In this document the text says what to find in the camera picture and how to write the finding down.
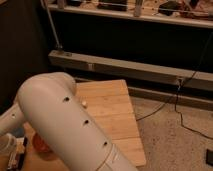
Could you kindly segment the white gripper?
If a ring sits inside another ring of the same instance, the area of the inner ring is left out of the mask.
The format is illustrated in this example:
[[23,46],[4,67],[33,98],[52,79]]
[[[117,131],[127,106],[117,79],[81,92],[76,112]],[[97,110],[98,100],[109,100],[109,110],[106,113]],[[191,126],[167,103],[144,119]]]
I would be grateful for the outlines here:
[[8,156],[16,148],[17,142],[16,138],[7,133],[6,135],[0,137],[0,156]]

